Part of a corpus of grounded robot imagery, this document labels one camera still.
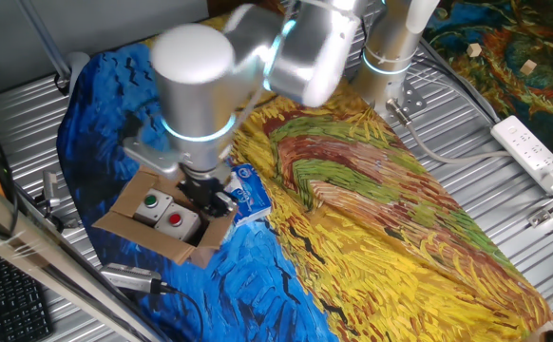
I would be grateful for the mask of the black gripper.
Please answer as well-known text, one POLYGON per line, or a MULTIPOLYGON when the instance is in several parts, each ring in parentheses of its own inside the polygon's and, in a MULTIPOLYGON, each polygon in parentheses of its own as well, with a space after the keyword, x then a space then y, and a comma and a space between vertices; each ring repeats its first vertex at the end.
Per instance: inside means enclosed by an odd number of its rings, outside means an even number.
POLYGON ((231 172, 209 173, 185 171, 178 188, 208 217, 224 217, 238 210, 238 200, 228 194, 225 185, 231 172))

